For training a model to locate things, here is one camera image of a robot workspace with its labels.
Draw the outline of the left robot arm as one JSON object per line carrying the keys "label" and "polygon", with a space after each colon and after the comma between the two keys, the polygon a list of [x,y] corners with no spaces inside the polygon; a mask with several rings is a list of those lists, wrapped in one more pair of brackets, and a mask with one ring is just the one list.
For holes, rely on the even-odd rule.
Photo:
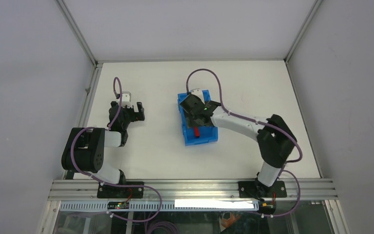
{"label": "left robot arm", "polygon": [[127,192],[127,182],[122,170],[114,168],[104,160],[104,150],[108,147],[124,147],[128,140],[130,123],[144,121],[145,113],[141,102],[112,101],[109,109],[107,128],[72,128],[61,157],[61,166],[67,171],[82,173],[108,184],[108,191],[115,198]]}

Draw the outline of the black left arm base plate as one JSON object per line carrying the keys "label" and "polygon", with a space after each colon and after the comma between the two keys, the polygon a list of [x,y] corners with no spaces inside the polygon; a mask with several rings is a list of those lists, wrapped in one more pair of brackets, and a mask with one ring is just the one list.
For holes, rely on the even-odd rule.
{"label": "black left arm base plate", "polygon": [[139,199],[144,195],[144,182],[130,181],[126,185],[129,187],[115,187],[111,185],[98,186],[97,198],[104,199],[127,199],[129,197]]}

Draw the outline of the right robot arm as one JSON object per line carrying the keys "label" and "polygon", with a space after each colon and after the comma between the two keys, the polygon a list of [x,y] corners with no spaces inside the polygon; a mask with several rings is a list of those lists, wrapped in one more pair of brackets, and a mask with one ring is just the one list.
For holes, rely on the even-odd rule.
{"label": "right robot arm", "polygon": [[227,110],[221,103],[213,100],[204,102],[192,92],[179,103],[182,114],[190,127],[217,127],[231,130],[256,141],[263,164],[254,184],[244,187],[252,195],[268,197],[274,192],[275,182],[294,148],[299,149],[297,139],[279,115],[259,120]]}

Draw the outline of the red handled screwdriver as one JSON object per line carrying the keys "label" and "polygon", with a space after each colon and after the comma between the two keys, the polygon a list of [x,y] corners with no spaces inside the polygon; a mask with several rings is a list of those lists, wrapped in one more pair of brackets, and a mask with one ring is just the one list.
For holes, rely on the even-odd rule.
{"label": "red handled screwdriver", "polygon": [[200,137],[200,131],[199,131],[199,128],[198,127],[193,127],[193,132],[194,132],[194,136],[196,138],[199,138]]}

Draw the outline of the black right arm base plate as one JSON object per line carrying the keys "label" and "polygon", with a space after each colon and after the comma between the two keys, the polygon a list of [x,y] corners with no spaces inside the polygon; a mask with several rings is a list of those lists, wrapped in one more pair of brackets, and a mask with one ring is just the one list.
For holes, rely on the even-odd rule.
{"label": "black right arm base plate", "polygon": [[283,181],[275,181],[271,187],[267,187],[256,181],[238,181],[240,198],[286,198],[287,191]]}

